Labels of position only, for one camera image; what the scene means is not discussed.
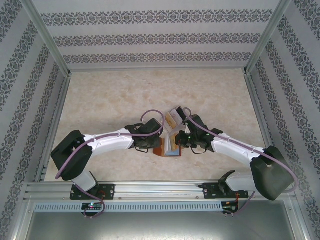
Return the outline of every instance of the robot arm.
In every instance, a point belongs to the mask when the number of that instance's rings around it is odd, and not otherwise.
[[[211,135],[199,128],[198,126],[209,130],[202,122],[198,115],[192,115],[190,118],[194,123],[186,118],[183,111],[178,111],[181,118],[184,119],[186,131],[180,131],[175,138],[175,143],[185,148],[195,149],[200,146],[204,152],[211,151],[227,155],[238,162],[244,164],[251,169],[252,174],[238,174],[231,173],[225,180],[227,187],[231,191],[259,191],[259,193],[266,199],[275,200],[281,193],[283,193],[293,182],[294,178],[288,170],[267,157],[256,153],[259,151],[264,155],[275,158],[282,165],[289,167],[286,160],[280,151],[274,147],[268,148],[251,146],[229,137],[221,130],[212,129],[210,132],[216,136]]]
[[[118,131],[99,135],[82,135],[79,130],[75,130],[52,151],[51,157],[60,171],[71,154],[82,144],[89,142],[81,147],[70,159],[70,162],[61,172],[61,177],[64,181],[73,181],[86,192],[92,189],[90,193],[95,195],[93,189],[98,189],[96,186],[99,184],[94,176],[85,170],[89,159],[120,149],[135,148],[140,152],[142,152],[142,150],[148,152],[149,149],[160,146],[160,135],[163,130],[157,134],[147,135],[158,131],[160,128],[161,125],[153,118],[146,124],[138,123],[127,125]]]

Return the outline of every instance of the metal plate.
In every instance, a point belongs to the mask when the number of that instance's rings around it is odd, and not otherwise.
[[[35,213],[79,213],[90,203],[81,202],[44,202],[37,203]],[[87,213],[100,212],[100,209],[88,209]],[[105,202],[107,213],[146,213],[146,212],[221,212],[221,201],[189,202]]]
[[[236,192],[233,191],[229,193],[227,196],[224,195],[219,190],[219,183],[217,182],[207,182],[201,184],[203,186],[203,193],[205,199],[235,199],[236,198]],[[247,199],[249,198],[249,194],[247,191],[237,191],[239,194],[239,199]]]
[[[96,195],[97,198],[103,199],[103,200],[113,200],[114,196],[115,196],[115,185],[114,184],[100,184],[98,194]],[[70,199],[71,200],[92,200],[93,198],[84,194],[75,185],[72,185]]]

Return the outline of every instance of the wire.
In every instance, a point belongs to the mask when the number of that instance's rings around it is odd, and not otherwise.
[[[235,197],[236,197],[236,200],[235,200],[235,202],[236,202],[236,208],[239,206],[239,193],[238,192],[236,192],[235,193]]]
[[[245,202],[245,204],[237,211],[235,212],[233,215],[238,215],[239,213],[241,213],[243,210],[245,210],[245,208],[248,206],[250,200],[254,197],[255,195],[255,191],[251,194],[251,196],[249,197],[249,199]]]
[[[281,167],[283,167],[285,170],[287,170],[287,171],[289,172],[289,174],[290,174],[290,175],[293,177],[293,179],[294,179],[294,186],[293,186],[291,189],[289,189],[289,190],[283,191],[284,193],[291,193],[291,192],[293,192],[294,190],[297,189],[297,187],[298,187],[298,178],[297,178],[297,176],[294,174],[294,172],[293,172],[288,166],[286,166],[285,164],[283,164],[283,163],[280,162],[279,160],[275,159],[274,157],[265,154],[264,152],[255,150],[254,148],[249,147],[249,146],[247,146],[247,145],[245,145],[245,144],[243,144],[243,143],[241,143],[241,142],[238,142],[238,141],[235,141],[235,140],[233,140],[233,139],[229,139],[229,138],[220,136],[220,135],[218,135],[218,134],[215,134],[214,132],[211,132],[211,131],[205,129],[204,127],[200,126],[200,125],[197,124],[195,121],[193,121],[192,118],[191,118],[191,114],[189,114],[189,116],[188,116],[188,115],[186,114],[185,110],[188,110],[189,113],[191,113],[191,111],[190,111],[190,109],[187,108],[187,107],[185,107],[185,108],[183,109],[183,112],[184,112],[186,118],[187,118],[188,120],[190,120],[190,122],[192,122],[192,123],[193,123],[194,125],[196,125],[198,128],[200,128],[201,130],[205,131],[206,133],[211,134],[211,135],[213,135],[213,136],[215,136],[215,137],[217,137],[217,138],[219,138],[219,139],[222,139],[222,140],[228,141],[228,142],[230,142],[230,143],[236,144],[236,145],[238,145],[238,146],[240,146],[240,147],[242,147],[242,148],[244,148],[244,149],[247,149],[247,150],[249,150],[249,151],[251,151],[251,152],[260,154],[260,155],[266,157],[267,159],[270,159],[270,160],[274,161],[275,163],[277,163],[277,164],[279,164]]]
[[[104,139],[104,138],[108,138],[108,137],[120,137],[120,136],[131,136],[131,137],[150,137],[152,135],[155,135],[157,133],[159,133],[165,126],[165,116],[163,115],[162,112],[158,111],[158,110],[155,110],[155,109],[151,109],[151,110],[148,110],[146,111],[142,116],[141,116],[141,119],[140,121],[142,122],[144,116],[147,114],[147,113],[150,113],[150,112],[157,112],[161,115],[162,117],[162,124],[161,124],[161,127],[157,130],[157,131],[154,131],[152,133],[148,133],[148,134],[132,134],[132,133],[107,133],[107,134],[104,134],[104,135],[101,135],[101,136],[97,136],[95,138],[91,138],[90,140],[82,143],[79,147],[77,147],[73,153],[71,153],[71,155],[67,158],[67,160],[64,162],[64,164],[62,165],[62,167],[60,168],[60,170],[58,171],[58,173],[56,174],[55,176],[55,179],[59,179],[61,177],[61,174],[63,173],[63,171],[66,169],[67,165],[69,164],[69,162],[71,161],[71,159],[74,157],[74,155],[76,155],[77,152],[80,151],[80,149],[82,149],[84,146],[88,145],[89,143],[92,143],[96,140],[99,140],[99,139]]]

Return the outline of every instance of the patterned wallpaper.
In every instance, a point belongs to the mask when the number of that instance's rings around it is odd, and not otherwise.
[[[319,16],[316,1],[292,1],[251,73],[273,144],[299,178],[311,239],[320,239]]]
[[[278,2],[35,0],[34,4],[68,67],[83,70],[244,67]]]
[[[0,2],[0,240],[33,182],[65,77],[18,0]]]

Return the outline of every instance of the aluminum frame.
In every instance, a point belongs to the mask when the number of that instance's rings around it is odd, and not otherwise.
[[[217,182],[216,180],[196,181],[117,181],[101,182],[102,184],[115,184],[114,200],[106,202],[132,203],[132,202],[212,202],[234,201],[229,199],[205,199],[203,189],[198,185],[205,182]],[[29,183],[23,198],[22,206],[16,219],[11,240],[24,240],[32,221],[34,209],[37,203],[74,203],[91,202],[90,200],[70,200],[72,182],[35,182]],[[265,201],[259,193],[252,201]],[[296,195],[292,193],[281,194],[276,201],[283,201],[289,218],[295,239],[309,240],[306,224],[303,220]]]
[[[278,5],[276,6],[274,13],[271,16],[268,25],[266,26],[263,34],[261,35],[256,47],[254,48],[253,53],[251,54],[249,61],[245,67],[246,73],[250,73],[255,67],[257,61],[259,60],[262,52],[264,51],[267,43],[269,42],[272,34],[277,28],[278,23],[280,22],[282,16],[287,10],[291,0],[280,0]]]
[[[70,72],[68,65],[67,65],[63,55],[59,51],[54,38],[50,34],[50,32],[49,32],[44,20],[42,19],[40,13],[38,12],[34,2],[32,0],[21,0],[21,4],[23,5],[23,8],[28,13],[29,17],[31,18],[33,24],[35,25],[36,29],[38,30],[39,34],[41,35],[44,43],[48,47],[50,53],[52,54],[54,60],[58,64],[63,75],[66,76]]]

